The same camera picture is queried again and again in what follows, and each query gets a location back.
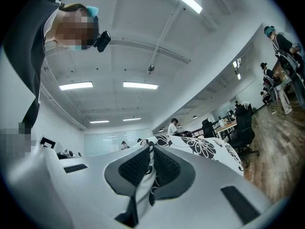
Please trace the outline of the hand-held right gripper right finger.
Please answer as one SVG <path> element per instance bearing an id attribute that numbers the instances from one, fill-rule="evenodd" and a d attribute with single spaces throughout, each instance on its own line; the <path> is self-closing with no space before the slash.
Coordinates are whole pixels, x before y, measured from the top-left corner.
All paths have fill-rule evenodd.
<path id="1" fill-rule="evenodd" d="M 221 162 L 154 147 L 160 186 L 140 229 L 240 229 L 270 206 L 268 197 Z"/>

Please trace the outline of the black office chair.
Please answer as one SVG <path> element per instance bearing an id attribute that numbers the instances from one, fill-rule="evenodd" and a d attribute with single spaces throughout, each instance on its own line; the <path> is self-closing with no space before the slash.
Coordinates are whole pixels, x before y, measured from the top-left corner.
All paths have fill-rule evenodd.
<path id="1" fill-rule="evenodd" d="M 213 138 L 216 137 L 213 123 L 210 122 L 208 119 L 202 121 L 202 130 L 204 138 Z"/>
<path id="2" fill-rule="evenodd" d="M 228 143 L 233 149 L 237 150 L 239 156 L 256 154 L 260 156 L 259 151 L 252 150 L 249 145 L 252 143 L 255 133 L 252 129 L 252 111 L 240 105 L 236 109 L 237 134 L 236 138 Z"/>

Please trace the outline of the white black floral cushion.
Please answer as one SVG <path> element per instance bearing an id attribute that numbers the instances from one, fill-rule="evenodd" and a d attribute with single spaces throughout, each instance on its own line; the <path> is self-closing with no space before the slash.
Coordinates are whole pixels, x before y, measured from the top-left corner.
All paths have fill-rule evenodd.
<path id="1" fill-rule="evenodd" d="M 237 152 L 226 141 L 219 138 L 179 137 L 173 135 L 157 135 L 143 139 L 134 145 L 136 148 L 144 147 L 152 142 L 163 148 L 174 148 L 191 153 L 196 156 L 209 158 L 228 166 L 237 174 L 244 176 L 243 164 Z M 137 206 L 151 208 L 154 204 L 154 191 L 161 186 L 160 179 L 154 167 L 154 152 L 150 147 L 149 164 L 146 174 L 140 182 L 136 193 Z"/>

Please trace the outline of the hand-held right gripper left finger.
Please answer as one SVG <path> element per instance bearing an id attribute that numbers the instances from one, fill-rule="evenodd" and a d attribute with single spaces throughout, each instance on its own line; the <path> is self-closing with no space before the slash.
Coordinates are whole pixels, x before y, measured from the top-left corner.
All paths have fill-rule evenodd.
<path id="1" fill-rule="evenodd" d="M 139 229 L 150 210 L 152 146 L 58 160 L 69 222 L 59 229 Z"/>

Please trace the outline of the person's black white shirt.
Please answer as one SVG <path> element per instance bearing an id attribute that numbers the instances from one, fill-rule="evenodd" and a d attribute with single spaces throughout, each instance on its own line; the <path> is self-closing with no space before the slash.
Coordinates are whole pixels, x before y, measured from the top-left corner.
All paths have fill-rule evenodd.
<path id="1" fill-rule="evenodd" d="M 45 25 L 61 0 L 29 0 L 0 46 L 0 129 L 32 128 L 40 107 Z"/>

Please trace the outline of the illuminated wall sign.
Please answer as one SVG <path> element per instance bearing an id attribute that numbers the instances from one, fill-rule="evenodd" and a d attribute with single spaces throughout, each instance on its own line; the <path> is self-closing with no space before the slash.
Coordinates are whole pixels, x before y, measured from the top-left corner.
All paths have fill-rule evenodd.
<path id="1" fill-rule="evenodd" d="M 233 61 L 233 69 L 235 74 L 237 75 L 238 80 L 241 79 L 241 74 L 239 70 L 240 64 L 241 64 L 241 58 L 238 58 L 235 61 Z"/>

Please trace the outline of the white desk with wooden top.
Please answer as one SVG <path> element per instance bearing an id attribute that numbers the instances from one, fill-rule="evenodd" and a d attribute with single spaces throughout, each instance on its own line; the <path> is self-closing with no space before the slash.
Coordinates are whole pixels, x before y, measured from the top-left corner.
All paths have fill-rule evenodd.
<path id="1" fill-rule="evenodd" d="M 221 126 L 221 127 L 217 128 L 215 130 L 215 132 L 217 133 L 218 138 L 222 140 L 223 139 L 222 132 L 224 132 L 226 130 L 229 130 L 231 128 L 234 128 L 236 125 L 237 125 L 237 122 L 233 121 L 231 123 L 225 123 L 224 126 Z"/>

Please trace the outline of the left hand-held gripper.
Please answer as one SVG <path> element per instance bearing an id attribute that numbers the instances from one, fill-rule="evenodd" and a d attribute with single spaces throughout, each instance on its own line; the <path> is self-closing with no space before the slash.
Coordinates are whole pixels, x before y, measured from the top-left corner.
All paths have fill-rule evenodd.
<path id="1" fill-rule="evenodd" d="M 43 146 L 43 147 L 47 147 L 47 148 L 51 148 L 53 149 L 56 153 L 58 152 L 62 152 L 62 145 L 60 144 L 59 141 L 53 140 L 53 139 L 49 139 L 45 136 L 42 136 L 39 143 Z"/>

